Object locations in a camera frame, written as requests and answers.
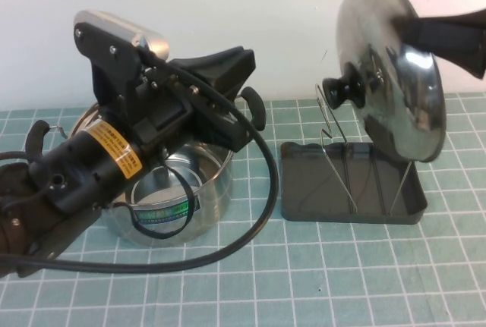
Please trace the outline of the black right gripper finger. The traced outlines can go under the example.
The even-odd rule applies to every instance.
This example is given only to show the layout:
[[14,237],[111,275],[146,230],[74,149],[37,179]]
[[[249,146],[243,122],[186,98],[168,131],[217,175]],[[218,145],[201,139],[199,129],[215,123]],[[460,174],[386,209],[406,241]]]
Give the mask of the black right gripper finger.
[[403,33],[485,31],[485,9],[466,14],[440,17],[411,16],[393,18],[393,26]]
[[408,31],[403,42],[438,56],[483,79],[485,76],[485,30],[417,29]]

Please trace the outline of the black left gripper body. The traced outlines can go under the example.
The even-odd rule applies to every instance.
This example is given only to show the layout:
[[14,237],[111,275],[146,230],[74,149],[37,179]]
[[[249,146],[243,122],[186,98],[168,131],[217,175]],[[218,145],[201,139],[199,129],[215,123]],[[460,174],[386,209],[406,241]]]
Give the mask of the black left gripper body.
[[195,140],[238,152],[248,144],[248,130],[232,112],[242,82],[205,78],[174,63],[144,74],[147,90],[132,124],[134,138],[146,152],[174,152]]

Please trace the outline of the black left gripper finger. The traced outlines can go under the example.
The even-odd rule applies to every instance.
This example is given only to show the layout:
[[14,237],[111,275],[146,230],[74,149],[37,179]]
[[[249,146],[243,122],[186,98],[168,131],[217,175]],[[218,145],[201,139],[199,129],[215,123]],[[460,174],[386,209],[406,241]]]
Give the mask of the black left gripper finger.
[[254,51],[229,49],[216,54],[216,73],[211,86],[226,98],[235,98],[254,71]]
[[215,54],[196,58],[174,58],[170,65],[200,77],[218,77],[230,69],[243,48],[230,48]]

